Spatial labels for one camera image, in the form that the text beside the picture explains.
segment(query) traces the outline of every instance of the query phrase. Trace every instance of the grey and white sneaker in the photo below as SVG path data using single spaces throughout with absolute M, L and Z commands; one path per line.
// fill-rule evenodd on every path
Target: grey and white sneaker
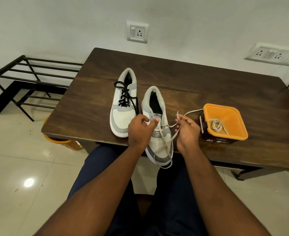
M 149 159 L 158 166 L 172 165 L 173 138 L 170 126 L 167 122 L 165 104 L 159 89 L 151 86 L 145 93 L 141 104 L 143 115 L 149 118 L 149 124 L 153 119 L 160 118 L 158 126 L 153 131 L 146 154 Z
M 120 137 L 128 137 L 128 125 L 139 114 L 137 80 L 131 68 L 127 68 L 114 83 L 115 94 L 110 114 L 112 132 Z

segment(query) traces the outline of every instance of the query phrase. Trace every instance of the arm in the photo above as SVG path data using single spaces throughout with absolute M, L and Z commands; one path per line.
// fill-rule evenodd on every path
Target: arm
M 196 201 L 210 236 L 270 236 L 266 228 L 237 198 L 202 153 L 200 127 L 179 115 L 177 147 L 185 159 Z
M 158 120 L 144 115 L 128 127 L 128 148 L 107 169 L 78 190 L 35 235 L 104 235 L 114 217 L 140 155 Z

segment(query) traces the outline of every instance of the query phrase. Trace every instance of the hand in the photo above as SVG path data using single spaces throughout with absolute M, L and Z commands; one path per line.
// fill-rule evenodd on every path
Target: hand
M 178 131 L 179 127 L 181 129 L 177 138 L 177 149 L 185 158 L 199 148 L 200 127 L 192 119 L 181 114 L 178 116 L 180 119 L 175 119 L 178 124 L 175 131 Z
M 147 125 L 149 119 L 142 114 L 138 114 L 128 125 L 128 145 L 135 147 L 140 154 L 146 149 L 151 139 L 151 135 L 158 125 L 160 119 L 156 118 Z

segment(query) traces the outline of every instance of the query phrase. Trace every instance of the white shoelace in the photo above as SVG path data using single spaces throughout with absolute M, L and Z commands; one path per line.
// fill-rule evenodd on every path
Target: white shoelace
M 203 110 L 203 108 L 202 109 L 198 109 L 198 110 L 192 110 L 192 111 L 189 111 L 189 112 L 187 112 L 187 113 L 185 113 L 185 115 L 184 116 L 186 116 L 187 114 L 190 114 L 190 113 L 194 113 L 194 112 L 198 112 L 198 111 L 201 111 L 201 110 Z M 216 132 L 220 132 L 221 130 L 222 130 L 222 128 L 223 128 L 223 130 L 226 132 L 226 134 L 228 134 L 227 133 L 227 131 L 225 130 L 225 128 L 224 128 L 224 126 L 223 126 L 223 124 L 221 123 L 221 121 L 220 121 L 220 119 L 209 119 L 209 121 L 212 121 L 212 124 L 211 124 L 211 129 L 212 130 L 214 130 L 214 131 L 216 131 Z M 155 160 L 155 154 L 154 154 L 154 156 L 153 156 L 153 159 L 154 159 L 154 161 L 157 163 L 157 165 L 159 165 L 162 169 L 167 169 L 167 168 L 170 168 L 171 166 L 172 166 L 172 164 L 173 164 L 173 161 L 172 161 L 172 156 L 170 155 L 170 151 L 167 149 L 167 144 L 168 143 L 170 143 L 170 142 L 172 142 L 173 140 L 174 140 L 174 138 L 177 136 L 177 134 L 179 133 L 179 130 L 181 129 L 181 127 L 179 127 L 178 128 L 178 130 L 177 130 L 177 132 L 175 132 L 175 134 L 174 134 L 174 136 L 171 138 L 171 140 L 169 141 L 169 142 L 166 142 L 166 140 L 165 140 L 165 138 L 164 138 L 164 135 L 163 135 L 163 129 L 162 129 L 162 127 L 169 127 L 169 128 L 171 128 L 171 127 L 175 127 L 177 125 L 177 123 L 175 123 L 174 125 L 172 125 L 172 126 L 170 126 L 170 125 L 168 125 L 168 124 L 166 124 L 166 125 L 160 125 L 159 127 L 158 127 L 158 129 L 155 129 L 154 131 L 159 131 L 160 132 L 160 134 L 161 134 L 161 137 L 162 137 L 162 141 L 163 141 L 163 147 L 165 148 L 165 150 L 166 150 L 166 152 L 167 152 L 167 155 L 168 155 L 168 157 L 170 158 L 170 165 L 168 166 L 168 167 L 162 167 L 162 165 L 161 165 L 161 163 L 159 163 L 159 162 L 157 162 L 156 160 Z

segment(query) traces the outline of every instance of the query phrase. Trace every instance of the orange bucket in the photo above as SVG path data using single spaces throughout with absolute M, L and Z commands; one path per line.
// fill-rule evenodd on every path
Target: orange bucket
M 50 117 L 50 115 L 44 120 L 44 124 L 47 122 L 48 118 Z M 62 144 L 63 146 L 66 146 L 67 148 L 71 149 L 71 150 L 81 150 L 84 147 L 77 141 L 73 141 L 73 140 L 64 140 L 64 139 L 59 139 L 59 138 L 50 138 L 49 136 L 43 134 L 44 137 L 50 141 L 51 143 L 57 143 L 57 144 Z
M 203 110 L 199 119 L 202 138 L 206 141 L 231 144 L 248 138 L 245 124 L 236 108 L 207 103 Z M 211 119 L 219 119 L 224 128 L 219 132 L 214 131 Z

